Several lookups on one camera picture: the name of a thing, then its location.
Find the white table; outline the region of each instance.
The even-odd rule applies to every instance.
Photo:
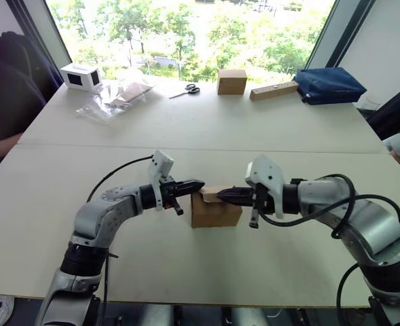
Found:
[[[244,185],[259,152],[166,150],[172,176],[209,185]],[[109,170],[149,149],[18,145],[0,165],[0,293],[43,297],[59,267],[76,210]],[[400,167],[385,154],[267,153],[291,177],[348,175],[360,194],[388,196],[400,205]],[[100,189],[147,182],[147,163],[128,167]],[[112,252],[109,299],[254,306],[335,306],[343,272],[354,263],[330,229],[310,221],[294,228],[248,227],[244,209],[235,228],[191,229],[185,209],[127,221]],[[346,283],[345,306],[367,306],[361,273]]]
[[[296,93],[252,102],[217,95],[214,83],[174,99],[183,83],[162,84],[110,125],[78,117],[90,95],[61,86],[20,143],[136,148],[386,153],[353,105],[310,106]]]

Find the plastic bag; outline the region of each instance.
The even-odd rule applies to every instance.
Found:
[[[130,72],[123,79],[104,81],[103,85],[92,93],[92,98],[76,113],[103,123],[113,121],[119,114],[126,112],[137,101],[144,101],[145,94],[154,85],[139,71]]]

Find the floor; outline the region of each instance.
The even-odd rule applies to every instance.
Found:
[[[33,325],[37,316],[41,300],[16,298],[14,312],[6,326]],[[116,304],[110,303],[107,307],[104,326],[134,326],[138,325],[143,304]],[[345,310],[352,326],[376,326],[373,316],[361,310]],[[263,309],[269,326],[339,326],[334,309]],[[181,323],[177,326],[223,326],[220,307],[210,306],[183,306]]]

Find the blue bag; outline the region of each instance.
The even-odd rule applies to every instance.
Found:
[[[366,91],[354,77],[343,68],[298,70],[295,82],[302,102],[316,104],[357,102]]]

